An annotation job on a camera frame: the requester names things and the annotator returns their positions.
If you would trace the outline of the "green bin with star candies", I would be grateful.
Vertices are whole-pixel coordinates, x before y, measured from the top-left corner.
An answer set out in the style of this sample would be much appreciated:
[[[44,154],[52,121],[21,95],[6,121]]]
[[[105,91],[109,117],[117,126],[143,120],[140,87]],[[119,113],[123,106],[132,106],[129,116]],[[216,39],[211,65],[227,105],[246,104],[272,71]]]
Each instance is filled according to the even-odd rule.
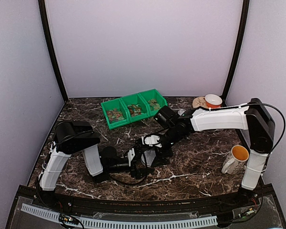
[[[110,130],[130,123],[126,106],[122,103],[120,98],[103,102],[101,106]]]

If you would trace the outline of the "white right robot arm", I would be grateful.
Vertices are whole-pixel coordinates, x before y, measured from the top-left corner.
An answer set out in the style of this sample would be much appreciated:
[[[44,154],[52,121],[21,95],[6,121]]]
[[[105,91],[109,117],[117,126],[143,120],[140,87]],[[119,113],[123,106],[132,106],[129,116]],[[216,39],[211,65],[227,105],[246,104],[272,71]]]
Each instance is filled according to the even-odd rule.
[[[252,199],[252,192],[264,171],[267,158],[273,151],[275,123],[270,113],[258,98],[247,104],[221,108],[195,108],[178,114],[168,106],[162,107],[154,119],[166,131],[162,134],[149,134],[135,143],[135,153],[140,155],[152,147],[161,157],[177,142],[191,133],[214,129],[247,130],[250,137],[250,153],[243,188],[234,195],[234,203],[244,207]]]

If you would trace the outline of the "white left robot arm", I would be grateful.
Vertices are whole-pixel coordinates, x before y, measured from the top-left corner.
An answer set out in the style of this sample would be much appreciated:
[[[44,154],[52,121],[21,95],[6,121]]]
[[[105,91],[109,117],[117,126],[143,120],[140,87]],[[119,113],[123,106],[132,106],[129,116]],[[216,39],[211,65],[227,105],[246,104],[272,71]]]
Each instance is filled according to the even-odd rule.
[[[89,122],[86,121],[62,121],[57,124],[49,155],[42,165],[42,172],[36,181],[36,187],[42,191],[39,200],[47,208],[54,208],[58,204],[58,198],[54,191],[57,180],[68,159],[81,152],[89,174],[95,183],[111,180],[112,173],[129,172],[135,178],[138,185],[145,181],[154,168],[145,165],[137,167],[137,160],[147,162],[143,146],[137,143],[129,150],[126,157],[119,157],[113,146],[99,150],[100,135],[95,132]]]

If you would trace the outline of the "green bin with lollipops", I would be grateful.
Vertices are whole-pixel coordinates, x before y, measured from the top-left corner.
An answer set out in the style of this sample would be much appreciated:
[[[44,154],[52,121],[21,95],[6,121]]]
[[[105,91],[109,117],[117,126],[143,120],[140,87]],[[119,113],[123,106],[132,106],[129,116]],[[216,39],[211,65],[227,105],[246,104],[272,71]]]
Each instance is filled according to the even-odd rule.
[[[121,98],[126,106],[126,111],[130,115],[130,122],[134,123],[149,117],[146,102],[139,94],[132,94]]]

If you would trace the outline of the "clear round plastic lid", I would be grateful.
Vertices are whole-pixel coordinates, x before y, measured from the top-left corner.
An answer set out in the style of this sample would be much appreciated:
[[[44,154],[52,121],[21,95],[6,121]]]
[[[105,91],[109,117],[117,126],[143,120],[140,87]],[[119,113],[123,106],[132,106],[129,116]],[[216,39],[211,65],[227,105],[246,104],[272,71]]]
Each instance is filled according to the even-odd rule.
[[[155,156],[156,154],[154,150],[146,150],[141,156],[141,162],[144,165],[147,164],[148,167],[151,167]]]

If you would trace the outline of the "green bin with popsicle candies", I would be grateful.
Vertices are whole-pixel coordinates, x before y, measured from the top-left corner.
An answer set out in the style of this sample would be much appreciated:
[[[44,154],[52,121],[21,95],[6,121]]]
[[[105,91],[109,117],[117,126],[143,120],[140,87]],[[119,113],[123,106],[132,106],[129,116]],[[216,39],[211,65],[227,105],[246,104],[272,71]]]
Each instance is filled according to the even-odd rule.
[[[140,92],[139,95],[145,100],[150,116],[156,115],[163,106],[167,105],[166,99],[156,89]]]

